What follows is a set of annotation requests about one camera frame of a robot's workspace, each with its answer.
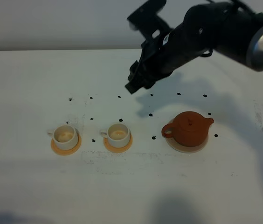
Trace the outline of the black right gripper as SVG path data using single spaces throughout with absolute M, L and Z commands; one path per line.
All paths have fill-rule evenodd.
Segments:
M 159 35 L 153 42 L 142 43 L 141 57 L 130 67 L 128 83 L 125 88 L 134 94 L 141 88 L 150 89 L 157 81 L 171 75 L 174 67 L 171 63 L 176 58 L 174 51 L 174 29 Z

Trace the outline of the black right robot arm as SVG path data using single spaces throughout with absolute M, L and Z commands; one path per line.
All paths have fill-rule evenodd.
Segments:
M 129 17 L 145 38 L 141 57 L 130 67 L 126 89 L 150 89 L 174 70 L 214 51 L 254 70 L 263 71 L 263 13 L 240 0 L 209 1 L 191 7 L 176 28 L 158 16 L 164 0 L 149 0 Z

